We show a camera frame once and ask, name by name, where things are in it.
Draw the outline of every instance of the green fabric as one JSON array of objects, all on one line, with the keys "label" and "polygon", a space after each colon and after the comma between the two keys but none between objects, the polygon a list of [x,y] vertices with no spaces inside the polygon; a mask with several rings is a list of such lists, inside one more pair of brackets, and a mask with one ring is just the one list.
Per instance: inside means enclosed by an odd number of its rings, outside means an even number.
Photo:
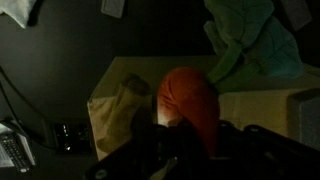
[{"label": "green fabric", "polygon": [[242,49],[239,47],[239,43],[235,41],[230,44],[225,55],[220,59],[219,63],[207,74],[207,77],[209,77],[208,79],[211,83],[216,83],[225,77],[237,63],[238,57],[242,51]]},{"label": "green fabric", "polygon": [[226,79],[215,84],[217,91],[220,94],[231,91],[251,80],[256,74],[259,73],[260,67],[257,63],[249,63],[241,67],[233,76],[227,77]]},{"label": "green fabric", "polygon": [[281,23],[271,17],[257,41],[246,54],[249,62],[256,62],[261,73],[281,78],[296,78],[303,72],[297,43]]},{"label": "green fabric", "polygon": [[258,72],[280,78],[295,78],[303,73],[297,43],[275,17],[268,20],[245,57],[248,64],[215,84],[219,93],[233,90]]},{"label": "green fabric", "polygon": [[270,0],[204,0],[217,29],[228,45],[238,41],[249,47],[259,35],[274,7]]},{"label": "green fabric", "polygon": [[216,24],[213,21],[207,21],[204,25],[204,31],[211,41],[216,54],[223,56],[227,51],[228,45],[221,39]]},{"label": "green fabric", "polygon": [[[215,47],[216,53],[219,55],[226,52],[219,62],[223,65],[218,64],[208,74],[210,82],[216,83],[232,69],[241,50],[256,40],[274,7],[270,0],[205,0],[205,5],[216,23],[208,22],[205,31],[212,44],[218,45]],[[214,38],[217,32],[221,38]],[[224,50],[221,40],[228,45],[228,50]]]}]

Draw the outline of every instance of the orange object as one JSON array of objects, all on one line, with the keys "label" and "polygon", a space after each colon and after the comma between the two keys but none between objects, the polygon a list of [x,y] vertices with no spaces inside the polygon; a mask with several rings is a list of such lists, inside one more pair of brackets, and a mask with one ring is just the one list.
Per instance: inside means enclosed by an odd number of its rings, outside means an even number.
[{"label": "orange object", "polygon": [[179,67],[162,81],[158,96],[159,124],[187,119],[195,127],[210,156],[215,155],[220,108],[218,95],[205,74],[191,67]]}]

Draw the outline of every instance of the electronic device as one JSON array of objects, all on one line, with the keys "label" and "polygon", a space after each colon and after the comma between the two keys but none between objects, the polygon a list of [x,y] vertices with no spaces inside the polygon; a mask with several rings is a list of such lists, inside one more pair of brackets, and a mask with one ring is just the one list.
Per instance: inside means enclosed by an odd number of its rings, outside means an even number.
[{"label": "electronic device", "polygon": [[57,123],[53,125],[58,154],[87,154],[92,152],[87,123]]},{"label": "electronic device", "polygon": [[1,159],[8,161],[10,158],[11,163],[7,163],[10,167],[12,164],[21,173],[31,170],[32,165],[35,165],[34,157],[31,154],[26,138],[15,132],[4,132],[0,134]]}]

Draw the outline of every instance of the wire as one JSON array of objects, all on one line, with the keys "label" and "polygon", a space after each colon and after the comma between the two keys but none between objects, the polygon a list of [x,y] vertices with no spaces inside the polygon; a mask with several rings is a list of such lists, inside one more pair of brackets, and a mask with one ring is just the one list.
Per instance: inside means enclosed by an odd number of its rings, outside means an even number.
[{"label": "wire", "polygon": [[[2,70],[1,67],[0,67],[0,73],[4,76],[5,80],[7,81],[6,76],[4,75],[3,70]],[[1,80],[0,80],[0,91],[1,91],[1,93],[2,93],[2,96],[4,97],[4,100],[5,100],[6,104],[7,104],[8,107],[9,107],[9,110],[10,110],[10,112],[11,112],[11,115],[12,115],[12,117],[13,117],[13,120],[16,122],[15,125],[16,125],[16,126],[19,128],[19,130],[22,132],[22,135],[24,135],[24,136],[25,136],[27,139],[29,139],[31,142],[33,141],[33,142],[37,143],[38,145],[42,146],[43,148],[46,148],[46,149],[49,149],[49,150],[56,150],[56,149],[57,149],[56,147],[50,147],[50,146],[44,145],[44,144],[41,143],[40,141],[38,141],[38,140],[36,140],[36,139],[34,139],[34,138],[31,138],[31,136],[29,136],[29,134],[25,131],[25,129],[23,128],[23,125],[21,124],[21,122],[20,122],[17,114],[15,113],[15,111],[14,111],[14,109],[13,109],[11,103],[10,103],[10,100],[9,100],[9,98],[8,98],[8,96],[7,96],[4,88],[3,88],[3,85],[2,85]]]},{"label": "wire", "polygon": [[12,88],[12,90],[39,116],[41,116],[43,119],[47,119],[43,113],[41,113],[37,108],[35,108],[30,101],[13,85],[13,83],[10,81],[2,67],[0,66],[0,73],[4,80],[8,83],[8,85]]}]

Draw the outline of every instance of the cable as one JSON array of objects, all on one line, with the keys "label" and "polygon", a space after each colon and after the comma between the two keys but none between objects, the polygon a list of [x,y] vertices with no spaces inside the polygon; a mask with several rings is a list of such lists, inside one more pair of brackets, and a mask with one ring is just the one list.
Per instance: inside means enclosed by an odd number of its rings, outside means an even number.
[{"label": "cable", "polygon": [[0,66],[0,73],[2,75],[2,77],[4,78],[4,80],[8,83],[8,85],[12,88],[12,90],[36,113],[38,114],[41,118],[43,119],[47,119],[47,117],[45,117],[44,114],[42,114],[39,110],[37,110],[37,108],[35,108],[32,103],[30,103],[28,101],[28,99],[26,99],[26,97],[20,93],[20,91],[13,85],[13,83],[10,81],[10,79],[8,78],[8,76],[6,75],[6,73],[4,72],[4,70],[2,69],[2,67]]},{"label": "cable", "polygon": [[2,93],[2,96],[4,97],[4,100],[5,100],[6,104],[7,104],[7,106],[9,107],[9,110],[10,110],[10,112],[11,112],[11,115],[12,115],[12,117],[13,117],[13,120],[16,122],[15,125],[16,125],[16,126],[19,128],[19,130],[22,132],[22,135],[24,135],[24,136],[25,136],[27,139],[29,139],[31,142],[33,141],[33,142],[39,144],[39,145],[42,146],[43,148],[46,148],[46,149],[49,149],[49,150],[56,150],[56,149],[57,149],[56,147],[50,147],[50,146],[44,145],[44,144],[41,143],[40,141],[38,141],[38,140],[36,140],[36,139],[34,139],[34,138],[31,138],[31,137],[29,136],[29,134],[25,131],[25,129],[23,128],[23,125],[21,124],[21,122],[20,122],[17,114],[15,113],[15,111],[14,111],[14,109],[13,109],[11,103],[10,103],[10,100],[9,100],[9,98],[8,98],[8,96],[7,96],[4,88],[3,88],[3,85],[2,85],[1,80],[0,80],[0,91],[1,91],[1,93]]}]

